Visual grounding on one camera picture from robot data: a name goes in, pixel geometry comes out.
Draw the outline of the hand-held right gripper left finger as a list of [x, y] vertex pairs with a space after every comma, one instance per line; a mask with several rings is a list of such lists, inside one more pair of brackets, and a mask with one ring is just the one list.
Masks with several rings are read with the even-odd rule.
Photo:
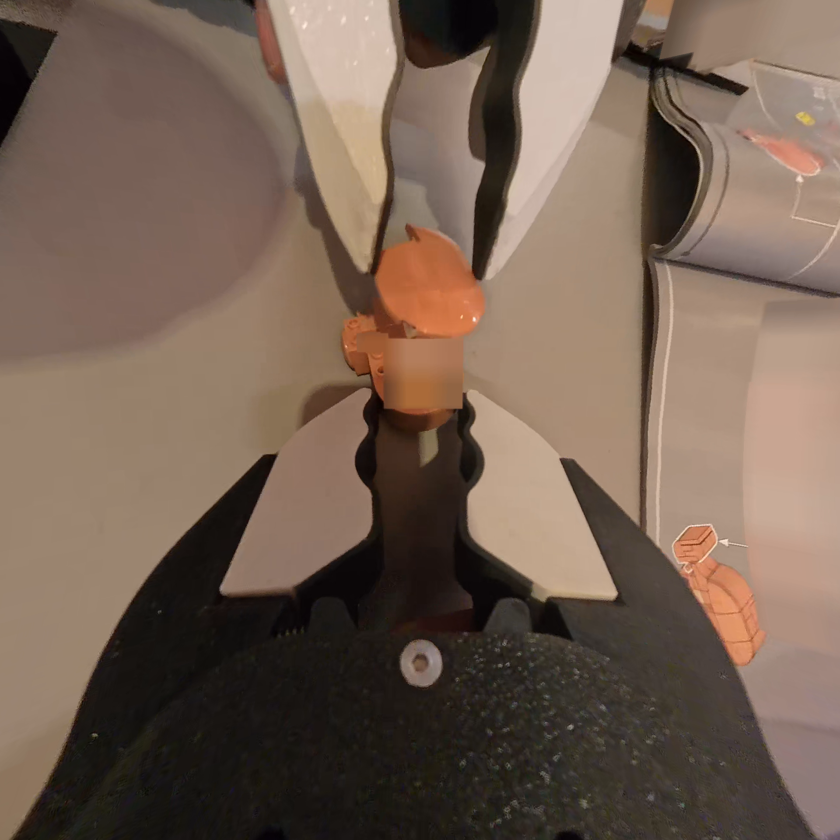
[[355, 391], [280, 448], [221, 584], [227, 597], [361, 599], [382, 572], [377, 401]]

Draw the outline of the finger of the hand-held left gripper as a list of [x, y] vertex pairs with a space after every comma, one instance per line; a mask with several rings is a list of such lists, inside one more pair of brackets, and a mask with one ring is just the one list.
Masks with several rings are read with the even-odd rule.
[[483, 280], [519, 246], [580, 139], [610, 73], [624, 2], [495, 5], [472, 254]]
[[287, 2], [287, 75], [322, 203], [358, 271], [382, 247], [402, 72], [397, 2]]

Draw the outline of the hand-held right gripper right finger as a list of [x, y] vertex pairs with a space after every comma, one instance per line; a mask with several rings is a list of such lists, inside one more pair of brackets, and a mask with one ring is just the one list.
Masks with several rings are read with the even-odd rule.
[[466, 495], [466, 531], [520, 597], [614, 602], [617, 589], [558, 453], [478, 391], [469, 436], [483, 466]]

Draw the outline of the round brown brick assembly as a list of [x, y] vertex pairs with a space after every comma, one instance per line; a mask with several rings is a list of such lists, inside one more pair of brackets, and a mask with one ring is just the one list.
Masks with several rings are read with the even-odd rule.
[[385, 416], [410, 433], [445, 424], [464, 403], [464, 343], [430, 337], [407, 326], [382, 327], [373, 316], [346, 320], [344, 359], [357, 375], [369, 375]]

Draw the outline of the brown curved brick piece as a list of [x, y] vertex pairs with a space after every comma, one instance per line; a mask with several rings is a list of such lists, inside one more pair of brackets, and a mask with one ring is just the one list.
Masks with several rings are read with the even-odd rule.
[[384, 309], [395, 322], [432, 338], [473, 332], [486, 302], [460, 247], [439, 231], [408, 224], [407, 241], [382, 252], [374, 275]]

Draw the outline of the grey desk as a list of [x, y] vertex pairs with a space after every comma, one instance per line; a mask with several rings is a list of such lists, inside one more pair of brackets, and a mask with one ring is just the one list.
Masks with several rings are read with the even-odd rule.
[[[258, 457], [359, 386], [364, 279], [246, 9], [84, 2], [2, 150], [2, 838], [121, 614]], [[490, 282], [470, 387], [639, 522], [644, 70], [615, 65]]]

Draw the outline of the person's left hand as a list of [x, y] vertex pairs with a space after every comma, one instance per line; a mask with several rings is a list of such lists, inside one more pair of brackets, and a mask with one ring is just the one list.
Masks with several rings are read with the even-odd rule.
[[272, 21], [267, 1], [255, 1], [255, 25], [260, 53], [269, 78], [281, 86], [288, 86], [289, 80], [281, 54], [277, 32]]

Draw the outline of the grey instruction booklet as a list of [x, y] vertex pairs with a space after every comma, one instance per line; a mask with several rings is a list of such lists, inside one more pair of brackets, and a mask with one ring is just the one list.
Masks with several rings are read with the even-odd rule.
[[838, 79], [652, 71], [643, 522], [748, 583], [777, 731], [838, 735]]

